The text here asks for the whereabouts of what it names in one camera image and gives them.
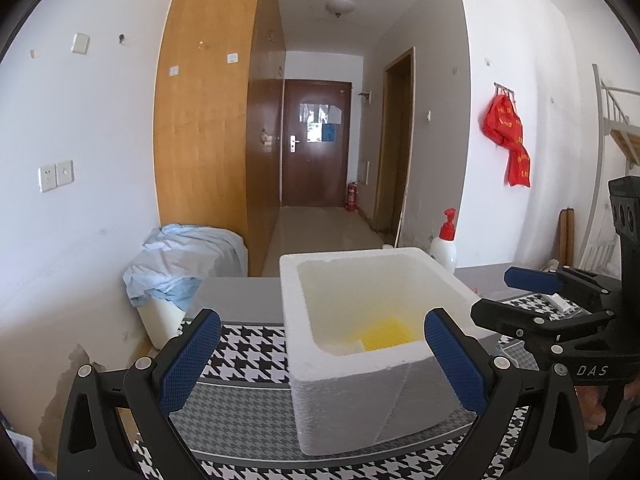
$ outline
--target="fire extinguisher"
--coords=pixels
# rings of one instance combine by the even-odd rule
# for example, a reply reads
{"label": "fire extinguisher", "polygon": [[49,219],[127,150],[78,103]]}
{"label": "fire extinguisher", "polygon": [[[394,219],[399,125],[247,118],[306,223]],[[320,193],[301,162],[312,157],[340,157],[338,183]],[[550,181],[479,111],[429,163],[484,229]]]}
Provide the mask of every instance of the fire extinguisher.
{"label": "fire extinguisher", "polygon": [[347,186],[347,211],[355,213],[358,208],[358,184],[351,182]]}

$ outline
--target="ceiling light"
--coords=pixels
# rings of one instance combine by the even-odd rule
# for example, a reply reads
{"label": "ceiling light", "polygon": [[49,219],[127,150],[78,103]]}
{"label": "ceiling light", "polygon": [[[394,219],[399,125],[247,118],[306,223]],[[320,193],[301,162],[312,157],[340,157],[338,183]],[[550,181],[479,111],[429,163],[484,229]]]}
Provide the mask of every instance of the ceiling light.
{"label": "ceiling light", "polygon": [[356,10],[356,3],[353,0],[329,0],[326,3],[326,10],[340,18]]}

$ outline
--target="bunk bed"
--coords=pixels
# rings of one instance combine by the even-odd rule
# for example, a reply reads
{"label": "bunk bed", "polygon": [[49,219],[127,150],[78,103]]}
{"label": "bunk bed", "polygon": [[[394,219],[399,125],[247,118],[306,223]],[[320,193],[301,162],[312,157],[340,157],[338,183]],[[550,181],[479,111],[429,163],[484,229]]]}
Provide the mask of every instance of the bunk bed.
{"label": "bunk bed", "polygon": [[[593,65],[598,99],[598,166],[593,189],[593,201],[587,223],[584,240],[580,248],[579,267],[610,274],[613,256],[616,253],[617,236],[612,228],[611,207],[609,203],[608,181],[628,175],[635,166],[640,166],[640,126],[635,126],[625,115],[616,94],[630,94],[640,97],[640,91],[617,88],[604,83],[597,64]],[[607,137],[615,142],[626,159],[624,167],[612,167],[605,153],[612,146]],[[609,231],[610,236],[602,236]]]}

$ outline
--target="doorway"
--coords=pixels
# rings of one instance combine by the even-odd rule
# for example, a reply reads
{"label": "doorway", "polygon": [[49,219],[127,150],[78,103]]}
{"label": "doorway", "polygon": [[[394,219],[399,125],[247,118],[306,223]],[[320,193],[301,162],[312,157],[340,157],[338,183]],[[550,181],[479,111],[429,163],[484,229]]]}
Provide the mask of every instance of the doorway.
{"label": "doorway", "polygon": [[344,205],[351,83],[286,80],[282,205]]}
{"label": "doorway", "polygon": [[380,165],[374,225],[396,245],[402,221],[414,130],[414,50],[385,68]]}

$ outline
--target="red bottle cap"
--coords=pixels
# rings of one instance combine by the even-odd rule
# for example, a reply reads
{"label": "red bottle cap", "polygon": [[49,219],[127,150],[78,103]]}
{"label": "red bottle cap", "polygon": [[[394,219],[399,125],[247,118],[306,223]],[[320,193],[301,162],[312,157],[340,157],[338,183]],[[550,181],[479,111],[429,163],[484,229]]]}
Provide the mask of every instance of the red bottle cap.
{"label": "red bottle cap", "polygon": [[440,238],[447,242],[452,242],[456,237],[456,226],[453,225],[453,219],[456,217],[456,210],[447,209],[444,214],[447,217],[447,221],[442,226],[442,229],[440,229]]}

